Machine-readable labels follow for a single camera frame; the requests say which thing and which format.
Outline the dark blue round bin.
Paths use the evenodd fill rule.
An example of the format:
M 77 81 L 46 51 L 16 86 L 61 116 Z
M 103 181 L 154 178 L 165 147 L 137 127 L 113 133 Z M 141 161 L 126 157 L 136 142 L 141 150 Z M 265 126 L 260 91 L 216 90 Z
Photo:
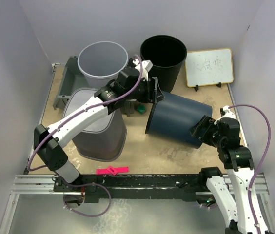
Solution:
M 204 116 L 212 116 L 212 106 L 165 91 L 163 95 L 151 108 L 145 133 L 200 148 L 202 141 L 190 129 Z

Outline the grey ribbed square bin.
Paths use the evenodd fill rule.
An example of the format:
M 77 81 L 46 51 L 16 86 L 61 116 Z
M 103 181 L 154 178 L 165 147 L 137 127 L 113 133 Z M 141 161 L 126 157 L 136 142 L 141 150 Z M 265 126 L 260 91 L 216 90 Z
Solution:
M 63 118 L 85 104 L 97 89 L 80 88 L 68 100 Z M 120 110 L 97 120 L 73 139 L 78 153 L 88 159 L 109 162 L 116 160 L 124 147 L 127 129 Z

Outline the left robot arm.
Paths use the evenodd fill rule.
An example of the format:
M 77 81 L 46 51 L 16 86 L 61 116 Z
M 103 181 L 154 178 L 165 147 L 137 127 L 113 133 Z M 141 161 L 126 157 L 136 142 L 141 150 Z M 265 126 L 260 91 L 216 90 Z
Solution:
M 82 106 L 62 120 L 34 129 L 32 160 L 38 155 L 45 167 L 59 175 L 70 191 L 82 185 L 79 171 L 63 148 L 85 128 L 124 106 L 127 100 L 155 104 L 164 99 L 157 77 L 148 77 L 146 69 L 126 67 L 116 79 L 99 88 Z

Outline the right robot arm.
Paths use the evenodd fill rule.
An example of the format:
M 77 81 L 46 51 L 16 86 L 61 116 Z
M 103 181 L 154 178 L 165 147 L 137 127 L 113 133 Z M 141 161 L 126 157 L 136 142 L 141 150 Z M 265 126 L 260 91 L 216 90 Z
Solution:
M 201 169 L 199 187 L 210 191 L 218 205 L 227 234 L 268 234 L 254 188 L 255 174 L 250 150 L 241 145 L 240 124 L 234 115 L 218 120 L 204 116 L 191 130 L 193 137 L 217 149 L 227 171 L 230 192 L 218 167 Z

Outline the green small block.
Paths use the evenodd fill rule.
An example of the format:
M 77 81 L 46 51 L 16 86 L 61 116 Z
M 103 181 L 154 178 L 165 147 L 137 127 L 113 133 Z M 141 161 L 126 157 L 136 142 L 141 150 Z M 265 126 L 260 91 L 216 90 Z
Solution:
M 136 111 L 139 112 L 140 114 L 144 114 L 146 112 L 146 107 L 144 105 L 138 105 L 136 107 Z

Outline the black round bin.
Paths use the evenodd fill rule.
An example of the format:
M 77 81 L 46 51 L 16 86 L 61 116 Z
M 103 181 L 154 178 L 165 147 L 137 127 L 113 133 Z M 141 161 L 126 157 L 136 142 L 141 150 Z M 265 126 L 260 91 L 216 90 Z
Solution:
M 140 55 L 153 63 L 149 76 L 157 77 L 161 90 L 170 93 L 187 57 L 185 44 L 169 35 L 156 35 L 142 43 Z

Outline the small whiteboard on stand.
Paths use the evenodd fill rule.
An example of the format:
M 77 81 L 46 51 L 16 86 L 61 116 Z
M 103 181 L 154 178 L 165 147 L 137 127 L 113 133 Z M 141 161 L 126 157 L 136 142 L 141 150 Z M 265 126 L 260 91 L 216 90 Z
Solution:
M 186 83 L 195 91 L 199 87 L 234 81 L 233 56 L 231 48 L 218 48 L 187 52 L 185 60 Z

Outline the light grey round bin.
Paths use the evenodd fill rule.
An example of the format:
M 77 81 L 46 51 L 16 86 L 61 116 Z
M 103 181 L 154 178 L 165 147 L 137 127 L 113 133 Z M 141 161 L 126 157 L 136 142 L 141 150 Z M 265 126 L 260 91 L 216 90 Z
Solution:
M 85 47 L 77 59 L 78 68 L 91 88 L 105 86 L 116 79 L 128 64 L 126 49 L 111 41 L 95 42 Z

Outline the pink plastic clip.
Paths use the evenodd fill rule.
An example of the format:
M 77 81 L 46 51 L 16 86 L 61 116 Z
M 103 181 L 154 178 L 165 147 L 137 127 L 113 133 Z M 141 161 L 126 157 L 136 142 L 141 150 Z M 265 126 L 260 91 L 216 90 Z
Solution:
M 112 167 L 109 166 L 104 169 L 96 169 L 96 175 L 117 175 L 121 173 L 128 173 L 130 172 L 129 167 Z

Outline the grey plastic crate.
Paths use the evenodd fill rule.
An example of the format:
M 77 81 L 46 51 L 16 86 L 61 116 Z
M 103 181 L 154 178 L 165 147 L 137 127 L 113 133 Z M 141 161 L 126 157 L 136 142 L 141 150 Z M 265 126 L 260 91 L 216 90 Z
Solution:
M 115 74 L 113 77 L 107 78 L 107 79 L 95 79 L 95 78 L 85 77 L 84 74 L 79 70 L 78 57 L 70 56 L 70 58 L 68 59 L 64 67 L 60 87 L 53 102 L 53 108 L 54 109 L 59 108 L 63 110 L 70 96 L 77 89 L 80 89 L 80 88 L 99 89 L 105 86 L 109 82 L 109 80 L 116 79 L 117 77 L 118 77 L 118 73 Z

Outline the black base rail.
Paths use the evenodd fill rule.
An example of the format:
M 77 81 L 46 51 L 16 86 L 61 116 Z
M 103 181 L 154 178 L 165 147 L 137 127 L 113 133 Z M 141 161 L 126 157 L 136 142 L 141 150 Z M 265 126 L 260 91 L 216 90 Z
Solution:
M 207 189 L 206 178 L 199 174 L 83 174 L 67 185 L 54 178 L 54 191 L 67 195 L 84 192 L 85 203 L 98 203 L 100 199 L 178 199 L 185 202 L 215 204 Z

